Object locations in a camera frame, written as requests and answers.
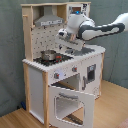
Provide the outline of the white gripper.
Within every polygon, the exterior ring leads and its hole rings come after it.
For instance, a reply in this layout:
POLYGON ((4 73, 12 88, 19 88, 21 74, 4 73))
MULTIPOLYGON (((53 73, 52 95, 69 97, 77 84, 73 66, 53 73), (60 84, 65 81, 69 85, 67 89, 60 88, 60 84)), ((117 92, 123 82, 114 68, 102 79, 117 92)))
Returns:
POLYGON ((68 33, 65 29, 58 31, 58 34, 55 36, 55 42, 78 51, 82 49, 84 44, 82 40, 77 39, 74 34, 68 33))

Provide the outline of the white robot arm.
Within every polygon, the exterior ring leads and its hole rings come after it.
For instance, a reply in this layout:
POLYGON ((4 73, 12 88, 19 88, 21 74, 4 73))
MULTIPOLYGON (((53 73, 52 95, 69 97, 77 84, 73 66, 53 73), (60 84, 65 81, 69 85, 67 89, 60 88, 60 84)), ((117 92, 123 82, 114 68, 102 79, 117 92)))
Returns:
POLYGON ((110 24, 96 26, 95 22, 84 13, 73 12, 68 19, 66 28, 58 31, 55 42, 80 51, 85 41, 128 31, 128 13, 120 14, 110 24))

